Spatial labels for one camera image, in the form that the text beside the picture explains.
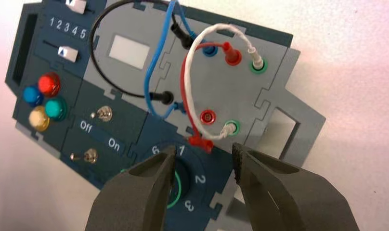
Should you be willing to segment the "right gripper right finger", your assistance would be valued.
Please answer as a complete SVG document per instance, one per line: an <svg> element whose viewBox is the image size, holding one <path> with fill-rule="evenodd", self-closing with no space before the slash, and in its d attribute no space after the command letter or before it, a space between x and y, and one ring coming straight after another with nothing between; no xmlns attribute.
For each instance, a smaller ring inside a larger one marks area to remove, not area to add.
<svg viewBox="0 0 389 231"><path fill-rule="evenodd" d="M240 143L232 159L254 231L359 230L348 201L324 177Z"/></svg>

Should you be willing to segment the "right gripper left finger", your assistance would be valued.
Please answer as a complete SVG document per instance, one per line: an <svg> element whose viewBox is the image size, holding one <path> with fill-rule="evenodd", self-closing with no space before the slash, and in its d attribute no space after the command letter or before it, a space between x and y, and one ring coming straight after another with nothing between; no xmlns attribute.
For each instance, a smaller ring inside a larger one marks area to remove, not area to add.
<svg viewBox="0 0 389 231"><path fill-rule="evenodd" d="M161 231L174 183L171 145L109 180L95 198L87 231Z"/></svg>

